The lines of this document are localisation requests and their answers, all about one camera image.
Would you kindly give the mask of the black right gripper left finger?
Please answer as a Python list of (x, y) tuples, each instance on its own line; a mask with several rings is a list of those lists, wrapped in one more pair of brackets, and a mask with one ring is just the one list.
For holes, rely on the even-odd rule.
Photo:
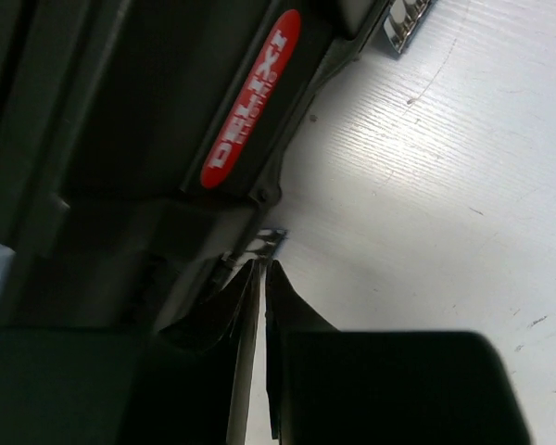
[(259, 263), (151, 334), (0, 327), (0, 444), (241, 444)]

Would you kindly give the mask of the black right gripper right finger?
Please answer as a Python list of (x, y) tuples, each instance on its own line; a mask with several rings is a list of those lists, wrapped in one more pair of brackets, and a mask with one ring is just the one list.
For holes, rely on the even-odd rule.
[(499, 354), (469, 331), (343, 331), (266, 274), (267, 394), (282, 444), (528, 444)]

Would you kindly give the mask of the black plastic toolbox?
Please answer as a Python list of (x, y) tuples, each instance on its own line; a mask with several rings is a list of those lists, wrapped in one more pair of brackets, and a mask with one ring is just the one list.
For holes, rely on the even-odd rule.
[(428, 1), (0, 1), (0, 325), (163, 328), (219, 292), (285, 151)]

